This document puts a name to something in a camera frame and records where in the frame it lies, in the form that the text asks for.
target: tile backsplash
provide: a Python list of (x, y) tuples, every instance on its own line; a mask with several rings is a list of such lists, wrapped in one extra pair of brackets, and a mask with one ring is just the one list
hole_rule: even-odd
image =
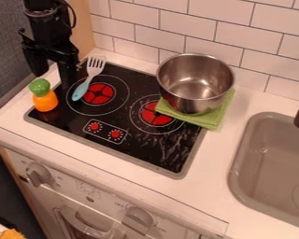
[(214, 55), (237, 83), (299, 100), (299, 0), (90, 0), (95, 45), (150, 63)]

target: white countertop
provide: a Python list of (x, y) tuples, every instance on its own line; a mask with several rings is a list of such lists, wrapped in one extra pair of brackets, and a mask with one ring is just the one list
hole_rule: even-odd
[[(157, 65), (117, 53), (95, 49), (112, 63), (155, 74)], [(54, 86), (59, 82), (55, 65), (45, 75)], [(236, 86), (235, 97), (216, 132), (207, 132), (188, 174), (174, 180), (64, 136), (49, 132), (23, 119), (33, 105), (24, 89), (0, 110), (0, 142), (38, 155), (54, 166), (107, 185), (126, 195), (215, 232), (224, 229), (234, 239), (299, 239), (299, 228), (241, 204), (229, 191), (227, 175), (248, 119), (256, 113), (275, 111), (294, 116), (299, 102)]]

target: black stovetop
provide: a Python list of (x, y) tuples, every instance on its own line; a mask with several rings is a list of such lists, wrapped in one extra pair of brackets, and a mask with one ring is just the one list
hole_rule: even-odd
[(93, 79), (84, 98), (73, 102), (71, 95), (85, 79), (86, 70), (80, 74), (81, 80), (68, 91), (61, 86), (55, 89), (60, 103), (54, 110), (41, 113), (33, 109), (28, 114), (30, 121), (44, 122), (52, 126), (50, 129), (62, 130), (62, 134), (74, 134), (73, 139), (85, 138), (89, 146), (99, 144), (105, 151), (119, 151), (132, 162), (147, 162), (156, 171), (182, 171), (189, 156), (193, 157), (191, 151), (201, 128), (154, 111), (160, 98), (154, 76), (108, 63), (102, 75)]

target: dark floor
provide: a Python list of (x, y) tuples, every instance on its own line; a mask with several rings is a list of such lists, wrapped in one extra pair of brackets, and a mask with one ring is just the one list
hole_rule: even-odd
[(0, 157), (0, 222), (16, 227), (27, 239), (46, 239)]

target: stainless steel pot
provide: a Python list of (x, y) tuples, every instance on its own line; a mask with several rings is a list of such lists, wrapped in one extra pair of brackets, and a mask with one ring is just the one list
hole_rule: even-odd
[(219, 107), (234, 86), (234, 74), (219, 59), (202, 54), (179, 54), (157, 70), (162, 97), (176, 111), (204, 114)]

